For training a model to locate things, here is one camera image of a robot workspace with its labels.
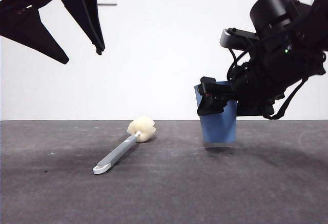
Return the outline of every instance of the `dark gray table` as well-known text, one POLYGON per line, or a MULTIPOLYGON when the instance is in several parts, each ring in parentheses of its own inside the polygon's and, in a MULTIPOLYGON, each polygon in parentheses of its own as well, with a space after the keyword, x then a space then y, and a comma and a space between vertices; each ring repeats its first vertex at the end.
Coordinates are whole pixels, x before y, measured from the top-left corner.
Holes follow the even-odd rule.
POLYGON ((198 121, 157 121, 93 175, 128 124, 2 122, 1 223, 328 223, 328 121, 241 121, 232 149, 205 149, 198 121))

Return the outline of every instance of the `cleaning brush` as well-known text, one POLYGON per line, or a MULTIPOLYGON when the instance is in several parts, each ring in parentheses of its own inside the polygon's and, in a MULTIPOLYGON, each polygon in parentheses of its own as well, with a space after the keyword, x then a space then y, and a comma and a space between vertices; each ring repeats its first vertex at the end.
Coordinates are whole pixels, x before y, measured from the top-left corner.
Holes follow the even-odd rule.
POLYGON ((127 132, 131 135, 103 160, 93 168, 94 174, 103 174, 109 170, 114 164, 136 143, 147 142, 155 133, 155 122, 148 117, 142 116, 128 126, 127 132))

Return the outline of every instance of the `blue cup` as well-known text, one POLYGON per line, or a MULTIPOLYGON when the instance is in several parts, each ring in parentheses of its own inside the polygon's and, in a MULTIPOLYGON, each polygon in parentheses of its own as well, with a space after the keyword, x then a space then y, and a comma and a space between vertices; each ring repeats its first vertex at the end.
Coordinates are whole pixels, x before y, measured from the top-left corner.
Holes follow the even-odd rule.
MULTIPOLYGON (((217 82, 228 85, 228 82, 217 82)), ((195 86, 197 105, 199 106, 202 96, 199 95, 195 86)), ((200 123, 204 141, 206 143, 232 143, 236 141, 237 125, 237 101, 231 100, 220 114, 201 115, 200 123)))

